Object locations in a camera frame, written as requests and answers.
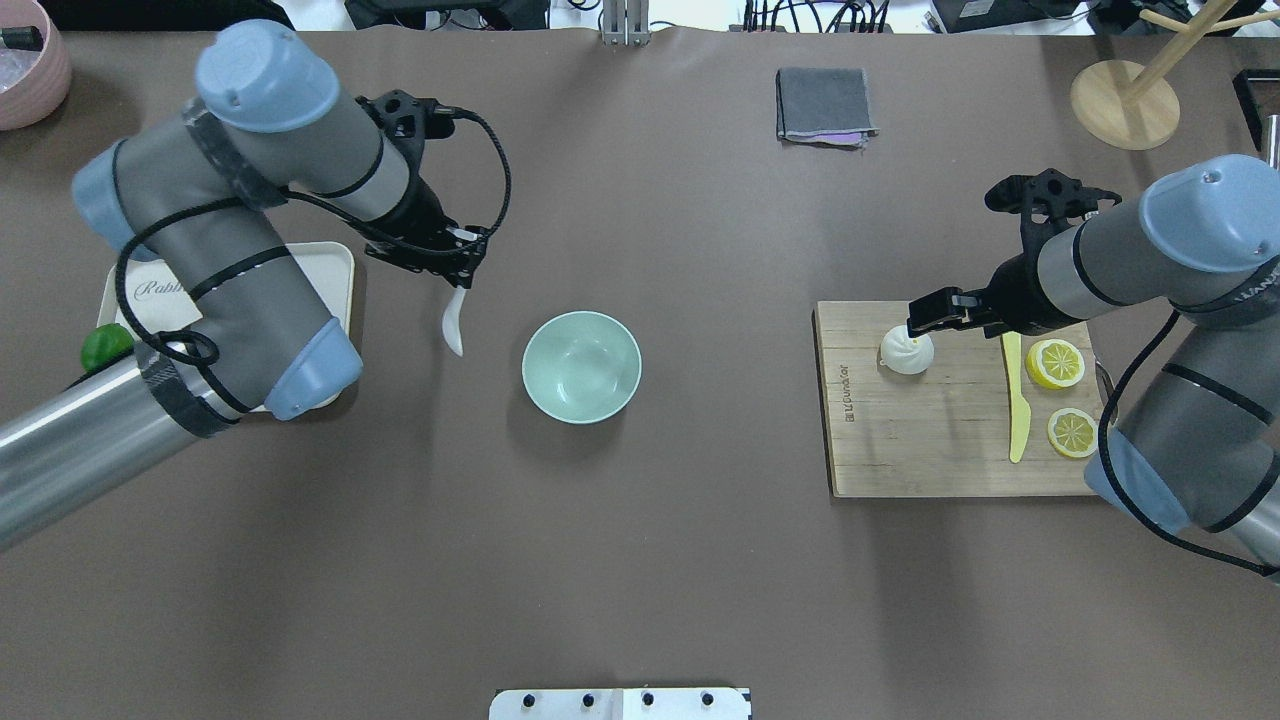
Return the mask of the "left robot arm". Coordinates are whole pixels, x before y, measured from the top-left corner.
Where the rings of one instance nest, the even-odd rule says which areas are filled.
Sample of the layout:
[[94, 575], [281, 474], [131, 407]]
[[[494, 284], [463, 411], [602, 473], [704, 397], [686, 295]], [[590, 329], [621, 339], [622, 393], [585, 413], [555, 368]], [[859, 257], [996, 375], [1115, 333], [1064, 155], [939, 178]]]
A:
[[402, 91], [347, 94], [280, 23], [220, 31], [182, 110], [73, 179], [116, 260], [83, 375], [3, 428], [3, 547], [252, 413], [288, 421], [360, 378], [351, 255], [319, 279], [273, 208], [321, 209], [369, 258], [444, 279], [442, 333], [461, 355], [461, 309], [497, 227], [451, 219], [420, 172], [425, 143], [457, 120], [481, 117]]

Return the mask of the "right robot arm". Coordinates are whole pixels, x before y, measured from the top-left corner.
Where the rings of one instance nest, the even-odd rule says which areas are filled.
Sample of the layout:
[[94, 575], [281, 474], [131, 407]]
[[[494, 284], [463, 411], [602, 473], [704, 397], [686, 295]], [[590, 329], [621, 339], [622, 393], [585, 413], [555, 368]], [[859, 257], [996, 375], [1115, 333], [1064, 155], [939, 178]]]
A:
[[913, 336], [1027, 337], [1148, 301], [1167, 320], [1117, 378], [1085, 483], [1180, 550], [1277, 582], [1277, 170], [1226, 154], [1121, 200], [1047, 169], [986, 195], [1021, 251], [984, 287], [910, 302]]

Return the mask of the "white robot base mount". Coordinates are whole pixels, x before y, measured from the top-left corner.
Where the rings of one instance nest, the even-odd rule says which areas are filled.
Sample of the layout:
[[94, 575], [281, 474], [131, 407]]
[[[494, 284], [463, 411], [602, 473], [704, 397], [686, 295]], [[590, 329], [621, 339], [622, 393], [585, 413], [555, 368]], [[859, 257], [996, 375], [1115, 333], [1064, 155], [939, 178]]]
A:
[[489, 719], [751, 719], [748, 689], [630, 687], [500, 691]]

